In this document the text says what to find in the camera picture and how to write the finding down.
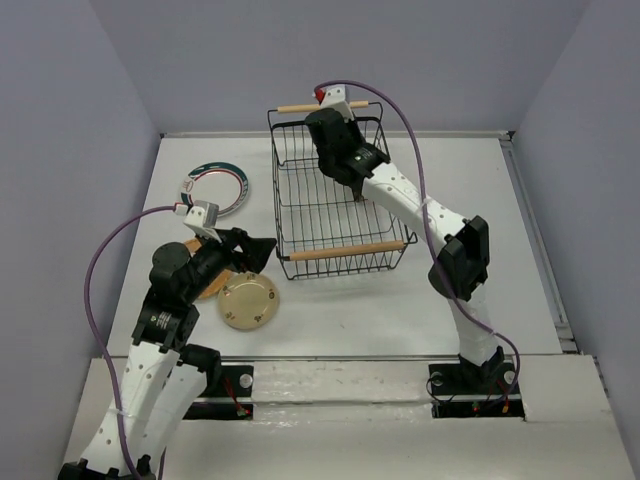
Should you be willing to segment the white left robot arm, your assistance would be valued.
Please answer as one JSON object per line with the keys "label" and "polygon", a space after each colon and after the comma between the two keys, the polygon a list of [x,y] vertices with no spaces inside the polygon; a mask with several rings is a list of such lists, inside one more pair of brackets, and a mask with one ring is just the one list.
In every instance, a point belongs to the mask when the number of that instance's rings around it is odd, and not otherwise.
{"label": "white left robot arm", "polygon": [[219,352],[188,341],[199,318],[194,302],[226,270],[261,272],[277,241],[240,228],[202,230],[196,239],[195,253],[180,242],[155,250],[113,399],[89,445],[59,478],[158,478],[169,439],[193,401],[219,388]]}

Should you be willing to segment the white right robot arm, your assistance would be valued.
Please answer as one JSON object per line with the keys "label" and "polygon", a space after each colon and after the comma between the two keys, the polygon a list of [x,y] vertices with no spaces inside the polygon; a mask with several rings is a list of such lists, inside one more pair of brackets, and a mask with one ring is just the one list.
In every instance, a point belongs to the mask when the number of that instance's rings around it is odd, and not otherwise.
{"label": "white right robot arm", "polygon": [[504,362],[484,288],[488,223],[480,216],[468,219],[422,193],[387,153],[364,139],[355,120],[337,110],[320,109],[304,123],[323,175],[383,207],[426,242],[433,259],[428,281],[447,299],[459,338],[459,362],[441,383],[473,393],[488,389]]}

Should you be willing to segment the woven tan plate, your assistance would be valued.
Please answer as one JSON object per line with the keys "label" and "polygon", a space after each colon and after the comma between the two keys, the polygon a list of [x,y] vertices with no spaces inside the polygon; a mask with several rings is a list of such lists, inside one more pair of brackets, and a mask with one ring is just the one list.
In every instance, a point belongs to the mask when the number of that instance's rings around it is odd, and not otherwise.
{"label": "woven tan plate", "polygon": [[[192,238],[183,242],[191,255],[194,255],[201,247],[200,242],[196,238]],[[233,276],[230,270],[224,270],[220,273],[209,286],[199,295],[199,300],[206,300],[216,295]]]}

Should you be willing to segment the beige floral plate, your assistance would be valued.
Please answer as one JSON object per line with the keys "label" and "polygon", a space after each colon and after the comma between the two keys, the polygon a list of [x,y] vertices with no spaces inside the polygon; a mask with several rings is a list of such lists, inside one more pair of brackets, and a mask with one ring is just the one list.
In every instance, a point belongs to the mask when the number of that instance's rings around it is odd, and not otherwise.
{"label": "beige floral plate", "polygon": [[237,274],[221,288],[217,306],[226,325],[238,331],[253,331],[275,317],[280,306],[280,292],[265,275]]}

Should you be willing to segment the white plate teal red rim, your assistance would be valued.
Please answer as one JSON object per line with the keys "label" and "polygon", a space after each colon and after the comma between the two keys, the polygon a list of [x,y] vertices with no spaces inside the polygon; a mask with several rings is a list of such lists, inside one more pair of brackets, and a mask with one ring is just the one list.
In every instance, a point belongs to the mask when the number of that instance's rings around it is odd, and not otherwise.
{"label": "white plate teal red rim", "polygon": [[229,216],[239,210],[249,196],[246,173],[228,162],[202,164],[186,174],[177,194],[179,203],[192,206],[206,201],[219,207],[218,216]]}

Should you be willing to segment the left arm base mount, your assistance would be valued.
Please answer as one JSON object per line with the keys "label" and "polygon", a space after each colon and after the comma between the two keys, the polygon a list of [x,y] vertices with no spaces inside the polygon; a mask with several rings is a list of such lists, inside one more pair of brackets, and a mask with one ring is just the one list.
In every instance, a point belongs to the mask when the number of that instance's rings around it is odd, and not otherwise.
{"label": "left arm base mount", "polygon": [[250,421],[254,416],[254,367],[223,365],[220,379],[192,403],[184,420]]}

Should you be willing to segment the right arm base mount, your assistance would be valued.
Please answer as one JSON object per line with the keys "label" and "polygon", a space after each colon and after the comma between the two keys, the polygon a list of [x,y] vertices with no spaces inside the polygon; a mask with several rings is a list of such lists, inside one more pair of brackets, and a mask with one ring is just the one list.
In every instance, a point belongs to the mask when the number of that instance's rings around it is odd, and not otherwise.
{"label": "right arm base mount", "polygon": [[512,362],[500,366],[494,378],[480,386],[471,386],[459,373],[458,363],[429,366],[425,389],[435,419],[525,419],[519,385],[511,386],[515,373]]}

